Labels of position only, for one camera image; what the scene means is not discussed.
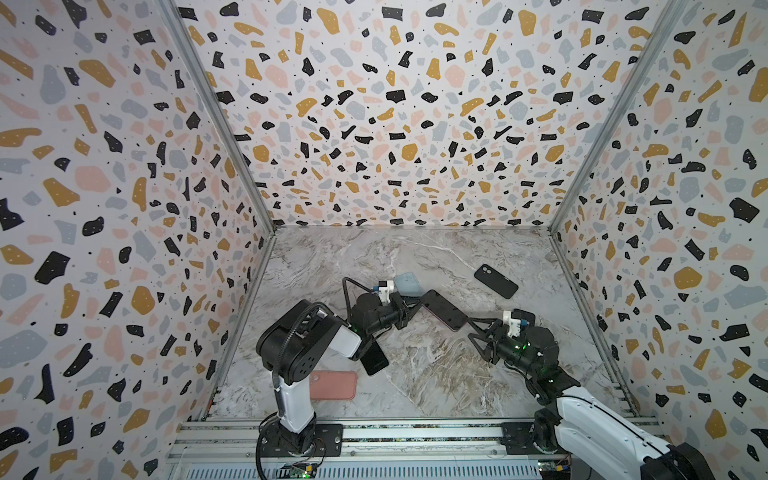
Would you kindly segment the light blue phone case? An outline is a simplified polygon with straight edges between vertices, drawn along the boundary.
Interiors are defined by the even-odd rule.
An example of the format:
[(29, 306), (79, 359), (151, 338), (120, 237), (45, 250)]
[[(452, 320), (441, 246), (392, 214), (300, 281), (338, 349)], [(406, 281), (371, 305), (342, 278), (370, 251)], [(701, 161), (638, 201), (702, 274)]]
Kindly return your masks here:
[(413, 272), (399, 274), (393, 279), (393, 282), (395, 289), (403, 298), (418, 299), (425, 293), (425, 290)]

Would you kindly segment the purple edged phone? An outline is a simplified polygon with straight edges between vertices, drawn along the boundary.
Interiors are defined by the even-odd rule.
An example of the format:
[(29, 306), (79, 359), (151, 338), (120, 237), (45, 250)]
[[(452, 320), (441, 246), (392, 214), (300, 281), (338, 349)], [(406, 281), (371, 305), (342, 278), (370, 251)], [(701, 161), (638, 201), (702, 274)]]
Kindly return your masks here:
[(445, 324), (451, 331), (459, 331), (468, 316), (436, 290), (427, 291), (420, 299), (422, 306)]

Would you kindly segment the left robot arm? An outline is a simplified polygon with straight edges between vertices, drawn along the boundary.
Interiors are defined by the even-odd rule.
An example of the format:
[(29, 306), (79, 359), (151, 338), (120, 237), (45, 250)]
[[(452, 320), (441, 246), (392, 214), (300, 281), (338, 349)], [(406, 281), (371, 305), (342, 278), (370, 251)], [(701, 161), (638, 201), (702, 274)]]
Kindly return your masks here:
[(416, 296), (377, 288), (345, 299), (341, 318), (322, 302), (302, 300), (271, 325), (257, 343), (257, 353), (271, 372), (277, 402), (277, 422), (283, 433), (307, 436), (314, 431), (316, 413), (310, 399), (310, 376), (329, 349), (362, 363), (373, 376), (389, 365), (378, 338), (405, 328), (421, 307)]

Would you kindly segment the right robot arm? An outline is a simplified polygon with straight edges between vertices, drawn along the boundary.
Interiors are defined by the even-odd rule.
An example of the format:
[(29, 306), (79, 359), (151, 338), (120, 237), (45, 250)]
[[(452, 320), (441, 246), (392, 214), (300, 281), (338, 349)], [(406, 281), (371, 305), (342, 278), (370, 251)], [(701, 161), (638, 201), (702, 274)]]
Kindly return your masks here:
[(468, 339), (481, 358), (522, 375), (542, 406), (532, 443), (541, 452), (564, 450), (605, 479), (712, 479), (704, 455), (672, 445), (597, 400), (559, 362), (552, 332), (525, 319), (470, 318)]

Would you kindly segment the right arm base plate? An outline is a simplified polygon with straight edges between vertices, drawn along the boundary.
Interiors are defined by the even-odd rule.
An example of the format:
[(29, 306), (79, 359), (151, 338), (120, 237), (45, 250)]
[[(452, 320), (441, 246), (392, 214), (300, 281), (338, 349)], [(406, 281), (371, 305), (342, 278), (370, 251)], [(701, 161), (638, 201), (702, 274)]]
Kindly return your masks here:
[(508, 455), (554, 455), (564, 450), (556, 440), (555, 428), (543, 421), (513, 421), (501, 424), (500, 443)]

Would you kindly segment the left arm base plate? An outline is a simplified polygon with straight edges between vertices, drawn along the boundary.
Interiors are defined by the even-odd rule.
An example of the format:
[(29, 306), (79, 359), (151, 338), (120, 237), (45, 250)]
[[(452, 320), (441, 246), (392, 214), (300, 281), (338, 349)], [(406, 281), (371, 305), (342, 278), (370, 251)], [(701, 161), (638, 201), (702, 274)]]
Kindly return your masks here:
[(341, 423), (311, 421), (302, 431), (295, 433), (280, 422), (260, 430), (258, 453), (262, 458), (278, 457), (339, 457), (344, 438)]

